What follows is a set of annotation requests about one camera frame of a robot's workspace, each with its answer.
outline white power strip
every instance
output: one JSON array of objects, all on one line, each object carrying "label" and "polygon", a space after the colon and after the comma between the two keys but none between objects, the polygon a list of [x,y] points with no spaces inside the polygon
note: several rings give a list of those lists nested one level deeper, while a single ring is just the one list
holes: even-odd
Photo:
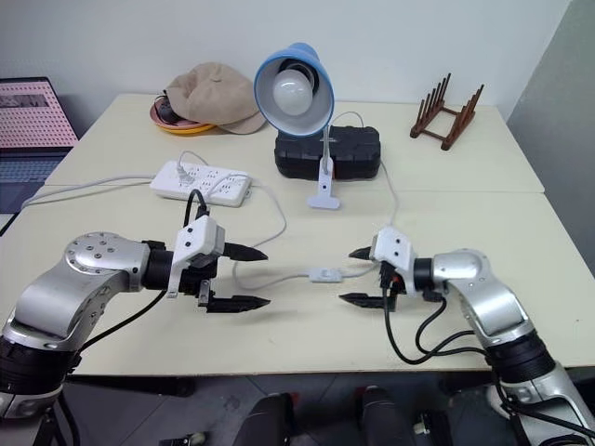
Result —
[{"label": "white power strip", "polygon": [[242,205],[250,186],[250,177],[246,172],[212,165],[182,163],[182,166],[193,177],[192,182],[180,180],[178,162],[168,161],[151,182],[151,189],[162,197],[179,200],[188,200],[192,189],[198,189],[207,203],[231,207]]}]

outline plate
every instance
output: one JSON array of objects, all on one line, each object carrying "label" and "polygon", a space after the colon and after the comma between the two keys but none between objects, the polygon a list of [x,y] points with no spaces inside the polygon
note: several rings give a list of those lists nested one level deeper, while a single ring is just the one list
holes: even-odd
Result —
[{"label": "plate", "polygon": [[159,107],[159,105],[163,102],[163,98],[159,98],[155,101],[155,105],[151,105],[151,109],[149,110],[149,116],[151,116],[152,121],[157,125],[159,128],[165,130],[168,133],[173,133],[174,135],[195,135],[197,133],[205,132],[206,130],[210,130],[211,128],[215,127],[213,124],[201,124],[195,123],[194,121],[187,121],[182,120],[179,121],[177,124],[167,124],[164,123],[159,116],[157,116],[157,111],[155,107]]}]

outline laptop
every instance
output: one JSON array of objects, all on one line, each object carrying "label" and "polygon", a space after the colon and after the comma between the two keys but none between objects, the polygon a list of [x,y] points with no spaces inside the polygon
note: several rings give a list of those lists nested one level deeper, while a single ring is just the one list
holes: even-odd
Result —
[{"label": "laptop", "polygon": [[77,141],[49,79],[0,79],[0,214],[18,213]]}]

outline beige cap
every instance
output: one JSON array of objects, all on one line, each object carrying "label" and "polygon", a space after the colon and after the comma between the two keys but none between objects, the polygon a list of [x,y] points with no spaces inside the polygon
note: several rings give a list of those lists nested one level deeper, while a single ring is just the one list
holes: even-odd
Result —
[{"label": "beige cap", "polygon": [[202,63],[178,76],[165,90],[182,118],[218,125],[232,133],[256,132],[265,122],[252,82],[222,63]]}]

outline black cable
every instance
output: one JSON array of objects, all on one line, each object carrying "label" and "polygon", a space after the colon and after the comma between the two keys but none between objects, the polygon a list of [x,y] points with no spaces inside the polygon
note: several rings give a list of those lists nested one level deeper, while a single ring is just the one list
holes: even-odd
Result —
[{"label": "black cable", "polygon": [[58,396],[58,403],[60,408],[62,409],[62,413],[64,413],[64,418],[66,418],[68,428],[71,430],[71,435],[73,437],[73,446],[81,446],[81,436],[78,432],[78,426],[76,425],[76,421],[74,420],[71,408],[68,407],[68,402],[66,402],[66,398],[64,397],[63,391],[60,392]]},{"label": "black cable", "polygon": [[155,100],[152,102],[152,107],[155,109],[155,115],[157,116],[157,119],[164,124],[169,124],[166,123],[163,119],[161,119],[161,116],[159,116],[159,111],[157,110],[157,101],[161,98],[167,98],[167,95],[159,95],[157,98],[155,98]]},{"label": "black cable", "polygon": [[143,308],[142,310],[140,310],[139,312],[133,314],[132,316],[130,316],[128,319],[124,319],[123,321],[121,321],[120,323],[114,325],[112,328],[107,329],[105,332],[98,334],[97,336],[89,339],[88,341],[86,341],[83,346],[81,347],[80,350],[78,350],[79,355],[85,351],[87,348],[91,347],[93,344],[95,344],[96,342],[99,342],[101,339],[103,339],[106,336],[111,335],[112,333],[120,330],[122,327],[128,325],[129,323],[135,321],[136,319],[138,319],[140,316],[142,316],[143,314],[145,314],[147,311],[149,311],[151,308],[153,308],[155,305],[157,305],[157,303],[163,299],[164,295],[165,295],[166,291],[162,291],[161,293],[159,293],[159,295],[157,295],[157,297],[155,299],[153,299],[149,305],[147,305],[145,308]]},{"label": "black cable", "polygon": [[66,439],[64,438],[64,434],[62,434],[62,430],[60,429],[60,423],[58,422],[56,411],[54,411],[54,409],[50,409],[48,416],[51,417],[54,423],[54,439],[58,443],[58,446],[66,446]]},{"label": "black cable", "polygon": [[[444,346],[448,345],[449,343],[453,342],[455,339],[458,339],[461,336],[461,334],[458,334],[458,333],[451,334],[446,339],[444,339],[444,341],[439,343],[436,347],[434,347],[432,350],[430,350],[428,353],[426,353],[421,358],[417,358],[415,360],[407,358],[401,352],[401,350],[399,349],[399,346],[397,346],[397,343],[394,340],[394,335],[392,333],[392,328],[390,327],[389,297],[388,297],[386,288],[382,289],[382,301],[384,304],[383,305],[383,307],[384,307],[384,324],[387,329],[387,336],[389,337],[390,345],[392,346],[392,349],[397,354],[399,359],[407,364],[419,365],[419,364],[422,364],[422,363],[430,360],[434,356],[437,356],[436,353],[438,353],[440,350],[442,350],[444,348]],[[480,353],[485,356],[485,352],[483,350],[481,350],[480,348],[466,347],[466,348],[456,348],[455,350],[457,350],[456,353],[466,353],[466,352],[471,353],[472,352],[472,353]]]},{"label": "black cable", "polygon": [[190,195],[188,196],[188,201],[186,202],[186,212],[184,213],[184,226],[182,228],[186,228],[190,223],[190,211],[192,210],[192,202],[194,201],[194,197],[198,198],[198,209],[196,211],[195,220],[198,219],[200,216],[208,213],[208,208],[206,207],[206,201],[203,194],[198,189],[192,189]]},{"label": "black cable", "polygon": [[544,413],[532,411],[527,407],[523,407],[510,401],[504,393],[504,389],[500,384],[500,379],[497,376],[497,374],[493,373],[492,376],[494,379],[494,386],[496,386],[496,392],[498,394],[498,397],[500,397],[500,399],[502,400],[502,405],[504,406],[505,410],[507,410],[507,412],[514,412],[519,413],[521,415],[530,416],[531,418],[535,418],[540,421],[545,421],[546,423],[551,423],[553,425],[561,426],[566,429],[573,430],[574,432],[583,434],[592,439],[595,439],[595,431],[591,429],[577,425],[575,423],[571,423],[570,421],[562,420],[561,418],[556,418],[555,416],[550,416]]},{"label": "black cable", "polygon": [[[444,311],[446,310],[446,305],[448,304],[448,301],[444,298],[444,296],[441,297],[441,305],[440,307],[434,311],[433,313],[431,313],[428,318],[426,320],[424,320],[421,325],[419,325],[419,328],[417,328],[417,332],[416,332],[416,347],[419,351],[421,351],[422,353],[430,353],[429,350],[426,350],[425,348],[422,347],[421,345],[421,336],[424,333],[424,330],[428,327],[428,325],[430,325],[432,322],[434,322],[436,319],[438,319],[438,317],[444,313]],[[475,333],[473,332],[473,330],[463,330],[461,332],[457,332],[455,333],[456,337],[453,339],[458,339],[459,337],[462,336],[469,336],[469,335],[475,335]],[[434,354],[434,356],[449,356],[449,355],[456,355],[457,353],[464,353],[464,352],[470,352],[470,351],[475,351],[475,350],[469,350],[470,348],[473,347],[463,347],[463,348],[453,348],[451,350],[443,350],[443,351],[438,351]]]}]

